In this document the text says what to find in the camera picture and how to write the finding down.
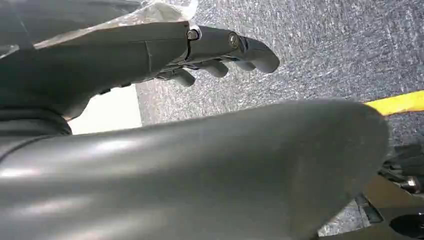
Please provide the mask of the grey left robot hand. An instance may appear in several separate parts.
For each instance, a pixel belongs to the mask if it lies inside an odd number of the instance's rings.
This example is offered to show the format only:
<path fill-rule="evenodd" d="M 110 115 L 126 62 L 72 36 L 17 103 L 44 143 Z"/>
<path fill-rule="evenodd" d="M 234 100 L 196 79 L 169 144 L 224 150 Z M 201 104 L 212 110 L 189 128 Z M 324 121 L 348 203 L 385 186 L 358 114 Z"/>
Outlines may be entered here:
<path fill-rule="evenodd" d="M 3 240 L 308 240 L 376 175 L 385 118 L 360 102 L 296 100 L 74 135 L 68 120 L 113 88 L 192 82 L 223 60 L 271 73 L 262 42 L 186 22 L 95 30 L 0 60 Z"/>

